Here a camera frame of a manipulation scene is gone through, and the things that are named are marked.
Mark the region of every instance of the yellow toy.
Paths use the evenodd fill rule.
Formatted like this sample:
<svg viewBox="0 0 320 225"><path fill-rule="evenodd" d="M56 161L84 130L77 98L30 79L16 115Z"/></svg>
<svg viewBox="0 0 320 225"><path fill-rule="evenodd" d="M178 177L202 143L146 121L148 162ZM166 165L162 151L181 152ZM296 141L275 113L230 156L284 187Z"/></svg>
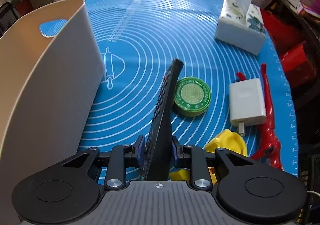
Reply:
<svg viewBox="0 0 320 225"><path fill-rule="evenodd" d="M219 147L224 147L244 156L248 156L247 145L242 137L235 132L231 132L229 129L223 130L214 139L207 143L204 146L204 149L206 152L215 152ZM209 172L212 183L215 184L217 179L214 174L214 168L210 167ZM187 169L180 169L179 171L169 173L169 176L172 181L189 181L190 171Z"/></svg>
<svg viewBox="0 0 320 225"><path fill-rule="evenodd" d="M244 156L248 156L247 145L245 144L245 141L239 134L231 132L229 129L223 130L214 139L207 143L204 146L204 149L206 152L215 152L215 150L219 147L224 147ZM215 184L217 179L214 174L214 168L209 167L209 172L212 183Z"/></svg>

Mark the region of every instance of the rolling pin illustration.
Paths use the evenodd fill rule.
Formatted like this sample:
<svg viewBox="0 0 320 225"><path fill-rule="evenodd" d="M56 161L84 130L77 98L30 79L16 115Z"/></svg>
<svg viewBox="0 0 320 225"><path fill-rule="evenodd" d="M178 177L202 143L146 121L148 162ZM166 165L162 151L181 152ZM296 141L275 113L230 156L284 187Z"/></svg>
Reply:
<svg viewBox="0 0 320 225"><path fill-rule="evenodd" d="M106 66L106 70L104 73L104 80L108 83L108 89L113 88L113 79L114 79L114 73L113 73L113 64L112 64L112 54L109 51L109 48L106 48L106 52L104 54L104 63Z"/></svg>

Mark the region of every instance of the white charger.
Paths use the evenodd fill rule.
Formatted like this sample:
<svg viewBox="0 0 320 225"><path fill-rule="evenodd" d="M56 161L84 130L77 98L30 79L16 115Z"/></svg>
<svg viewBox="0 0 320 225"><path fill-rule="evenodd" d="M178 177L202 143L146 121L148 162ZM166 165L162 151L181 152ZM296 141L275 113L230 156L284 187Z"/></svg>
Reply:
<svg viewBox="0 0 320 225"><path fill-rule="evenodd" d="M229 85L230 122L244 134L244 125L266 123L266 107L259 78L243 80Z"/></svg>

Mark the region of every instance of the red plastic tool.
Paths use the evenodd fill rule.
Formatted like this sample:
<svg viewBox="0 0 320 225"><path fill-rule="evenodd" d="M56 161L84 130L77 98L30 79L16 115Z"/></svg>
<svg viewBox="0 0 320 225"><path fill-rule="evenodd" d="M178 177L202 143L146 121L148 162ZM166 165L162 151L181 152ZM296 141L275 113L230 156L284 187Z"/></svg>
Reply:
<svg viewBox="0 0 320 225"><path fill-rule="evenodd" d="M262 157L267 157L269 159L270 166L283 170L280 160L281 143L275 132L275 115L270 93L270 85L267 77L267 65L265 63L261 64L261 74L263 78L264 102L266 106L267 122L265 124L258 125L258 130L261 136L260 146L259 150L254 153L251 158L254 160L260 160ZM246 80L246 77L243 73L237 72L236 75L240 81Z"/></svg>

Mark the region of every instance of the tissue box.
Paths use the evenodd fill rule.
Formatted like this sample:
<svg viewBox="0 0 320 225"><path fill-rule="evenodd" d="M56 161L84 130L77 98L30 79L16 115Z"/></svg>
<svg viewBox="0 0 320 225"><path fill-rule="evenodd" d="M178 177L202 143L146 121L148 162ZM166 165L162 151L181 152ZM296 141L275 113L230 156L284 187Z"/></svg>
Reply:
<svg viewBox="0 0 320 225"><path fill-rule="evenodd" d="M266 41L260 8L250 4L244 16L235 0L224 0L215 38L258 55Z"/></svg>

